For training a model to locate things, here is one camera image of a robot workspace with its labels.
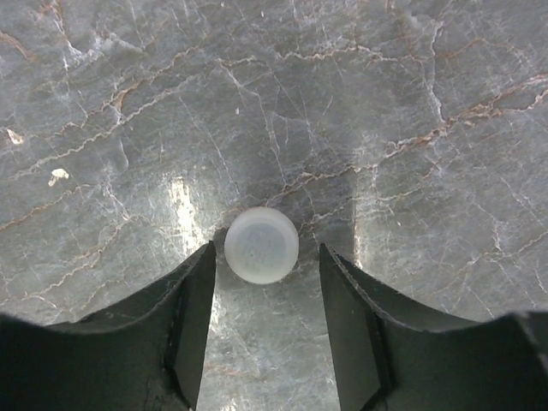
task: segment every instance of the gray marble surface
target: gray marble surface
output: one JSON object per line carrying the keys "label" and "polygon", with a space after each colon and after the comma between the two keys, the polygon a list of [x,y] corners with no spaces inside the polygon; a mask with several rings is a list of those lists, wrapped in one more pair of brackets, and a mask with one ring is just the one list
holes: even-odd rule
{"label": "gray marble surface", "polygon": [[[76,320],[214,238],[199,409],[334,410],[317,245],[471,319],[548,308],[544,0],[3,0],[0,310]],[[223,260],[251,206],[281,283]]]}

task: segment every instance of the white disc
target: white disc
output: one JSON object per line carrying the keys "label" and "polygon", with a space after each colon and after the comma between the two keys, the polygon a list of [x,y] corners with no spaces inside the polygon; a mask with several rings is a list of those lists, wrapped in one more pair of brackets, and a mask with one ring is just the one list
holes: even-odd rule
{"label": "white disc", "polygon": [[270,284],[287,276],[299,255],[299,236],[291,220],[267,207],[238,216],[224,241],[232,271],[255,284]]}

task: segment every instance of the plastic lid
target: plastic lid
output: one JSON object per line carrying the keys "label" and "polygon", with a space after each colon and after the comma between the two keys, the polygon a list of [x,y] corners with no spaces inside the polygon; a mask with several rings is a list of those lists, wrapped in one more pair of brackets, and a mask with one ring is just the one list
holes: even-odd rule
{"label": "plastic lid", "polygon": [[291,220],[267,207],[251,208],[232,223],[224,253],[234,273],[255,284],[287,276],[299,255],[299,236]]}

